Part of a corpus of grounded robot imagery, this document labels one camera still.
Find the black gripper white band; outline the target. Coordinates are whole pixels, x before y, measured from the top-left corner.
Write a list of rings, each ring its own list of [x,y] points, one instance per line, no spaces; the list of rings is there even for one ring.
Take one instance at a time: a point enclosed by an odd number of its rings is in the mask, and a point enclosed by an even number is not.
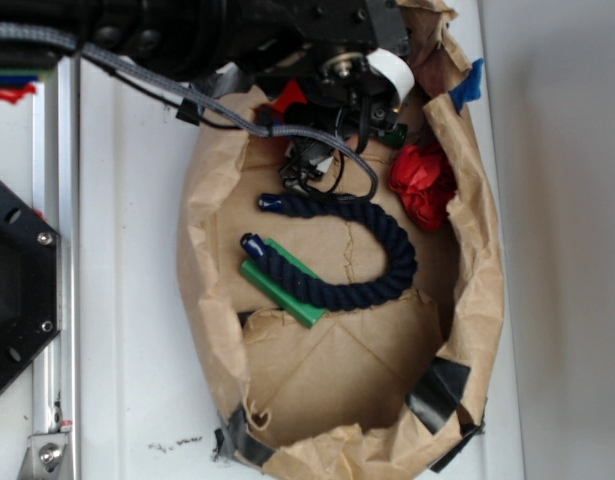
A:
[[[289,81],[312,104],[344,107],[360,130],[379,136],[397,127],[415,80],[406,59],[409,32],[395,1],[274,1],[300,39],[256,76],[270,99]]]

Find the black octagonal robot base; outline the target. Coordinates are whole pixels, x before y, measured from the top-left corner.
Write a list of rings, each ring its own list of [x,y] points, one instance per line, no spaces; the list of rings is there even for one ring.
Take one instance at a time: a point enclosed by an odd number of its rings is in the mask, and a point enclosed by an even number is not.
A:
[[[58,334],[58,244],[0,180],[0,396]]]

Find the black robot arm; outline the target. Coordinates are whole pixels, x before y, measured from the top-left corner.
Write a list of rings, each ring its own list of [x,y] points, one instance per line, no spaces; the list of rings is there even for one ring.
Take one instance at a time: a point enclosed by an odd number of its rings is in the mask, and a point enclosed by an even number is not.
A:
[[[226,65],[267,96],[296,81],[324,108],[390,131],[413,86],[393,1],[0,1],[0,91],[78,56],[177,95]]]

